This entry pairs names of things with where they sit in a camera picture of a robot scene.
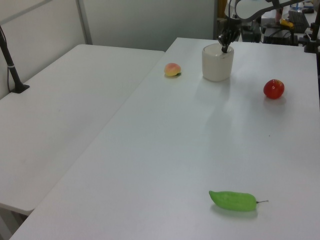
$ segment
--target white cup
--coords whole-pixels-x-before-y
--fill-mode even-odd
[[[209,81],[220,82],[230,77],[234,49],[229,46],[224,53],[221,48],[221,44],[214,43],[202,50],[202,74]]]

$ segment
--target toy green pepper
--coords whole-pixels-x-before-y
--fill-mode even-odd
[[[209,194],[217,206],[234,211],[252,211],[256,209],[258,203],[268,202],[268,200],[257,201],[255,196],[249,193],[209,191]]]

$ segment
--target tomato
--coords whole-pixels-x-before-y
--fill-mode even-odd
[[[270,99],[278,99],[285,91],[285,85],[282,81],[272,79],[268,81],[263,88],[264,94]]]

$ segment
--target tabletop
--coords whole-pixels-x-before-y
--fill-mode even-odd
[[[210,82],[212,43],[178,38],[12,240],[319,239],[316,56],[234,42],[230,79]],[[164,76],[170,62],[179,77]],[[225,210],[210,190],[269,202]]]
[[[78,45],[0,100],[0,207],[40,203],[164,52]]]

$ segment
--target robotic arm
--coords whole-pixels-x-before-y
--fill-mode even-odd
[[[242,22],[251,22],[271,10],[302,2],[303,0],[228,0],[225,7],[227,24],[224,26],[218,41],[222,51],[227,52],[231,42],[240,35]]]

